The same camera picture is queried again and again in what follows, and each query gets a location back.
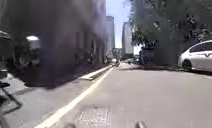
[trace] parked car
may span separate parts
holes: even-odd
[[[179,58],[179,66],[185,70],[199,70],[212,72],[212,40],[198,43]]]

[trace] curb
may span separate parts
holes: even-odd
[[[107,67],[101,68],[97,71],[91,72],[89,74],[86,74],[84,76],[81,76],[80,79],[84,79],[84,80],[94,80],[97,77],[99,77],[100,75],[102,75],[103,73],[105,73],[108,69],[110,69],[111,67],[113,67],[112,65],[109,65]]]

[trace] white lane line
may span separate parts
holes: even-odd
[[[111,68],[107,71],[98,81],[93,83],[87,90],[82,92],[78,97],[76,97],[73,101],[68,103],[66,106],[60,108],[55,114],[50,116],[44,122],[36,126],[35,128],[49,128],[53,126],[56,122],[58,122],[65,114],[71,111],[80,101],[82,101],[88,94],[92,93],[94,89],[98,87],[98,85],[106,78],[106,76],[113,70]]]
[[[212,76],[205,76],[204,78],[212,80]]]

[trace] street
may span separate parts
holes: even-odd
[[[53,128],[212,128],[212,76],[121,64]]]
[[[93,81],[20,88],[2,107],[6,112],[19,105],[5,113],[11,128],[134,128],[138,121],[147,128],[212,128],[211,75],[121,63]]]

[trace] car wheel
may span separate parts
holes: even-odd
[[[192,70],[192,64],[189,60],[185,60],[182,64],[182,68],[185,70],[185,71],[191,71]]]

